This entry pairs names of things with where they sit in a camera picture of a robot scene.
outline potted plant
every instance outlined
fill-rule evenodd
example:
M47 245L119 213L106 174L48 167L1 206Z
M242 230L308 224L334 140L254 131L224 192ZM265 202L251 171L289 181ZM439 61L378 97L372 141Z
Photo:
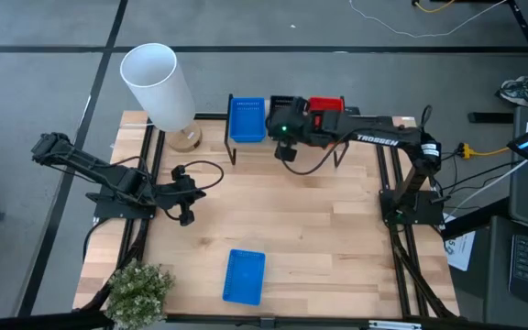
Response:
M133 259L109 279L111 291L105 315L119 328L136 330L164 318L166 293L174 286L174 277L159 266L143 265Z

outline wooden table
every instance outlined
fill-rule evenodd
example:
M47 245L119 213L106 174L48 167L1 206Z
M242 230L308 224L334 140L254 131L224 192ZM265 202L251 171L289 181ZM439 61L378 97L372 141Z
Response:
M393 121L414 125L410 117ZM145 122L146 113L141 111L124 112L122 118L122 124ZM165 147L158 181L169 182L174 166L192 160L220 164L225 178L192 206L193 224L181 227L161 210L150 223L144 262L161 264L177 279L167 297L166 314L402 316L389 234L380 219L375 146L352 143L338 169L330 159L312 175L297 176L273 157L270 143L236 145L233 166L223 143L225 121L200 120L199 124L201 146L186 154ZM111 161L139 154L144 130L122 127ZM305 146L293 168L308 170L324 154L320 148ZM386 154L390 182L395 182L390 153ZM403 152L401 166L406 174L410 162ZM219 175L217 169L203 164L187 171L197 186L214 182ZM88 303L116 267L124 223L124 219L112 219L92 234L74 307ZM416 225L414 235L423 276L457 314L441 237L427 225ZM266 253L260 306L222 300L232 248ZM406 282L412 311L418 314L408 274Z

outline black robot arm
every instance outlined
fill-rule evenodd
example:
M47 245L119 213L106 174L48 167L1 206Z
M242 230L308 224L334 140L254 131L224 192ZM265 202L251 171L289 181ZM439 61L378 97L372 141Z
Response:
M112 198L120 204L134 207L157 206L165 211L175 205L181 207L181 226L194 220L190 206L206 196L197 189L194 180L184 174L184 166L172 170L172 183L153 184L148 169L138 170L118 164L109 164L95 156L75 148L62 133L42 134L32 149L32 159L45 166L64 165L75 169L94 182L113 192ZM94 202L106 196L87 193Z
M330 144L359 141L402 149L412 168L391 197L393 211L408 216L416 213L418 192L427 178L441 168L441 144L419 127L385 124L379 117L351 116L338 111L308 112L308 103L296 98L290 107L278 109L268 121L269 135L279 141L275 156L293 161L291 146L305 143L326 148Z

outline red box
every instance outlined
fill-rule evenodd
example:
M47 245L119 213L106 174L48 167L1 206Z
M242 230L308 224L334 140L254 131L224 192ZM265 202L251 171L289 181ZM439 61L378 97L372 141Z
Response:
M339 97L312 96L309 98L309 112L334 110L344 111L344 100Z

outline paper sheet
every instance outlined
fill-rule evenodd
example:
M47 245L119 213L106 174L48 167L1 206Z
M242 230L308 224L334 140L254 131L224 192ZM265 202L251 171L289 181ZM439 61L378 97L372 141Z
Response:
M444 214L446 223L455 220L454 216ZM469 257L472 254L475 232L464 234L458 238L449 239L445 242L445 253L447 254L447 264L459 270L468 270Z

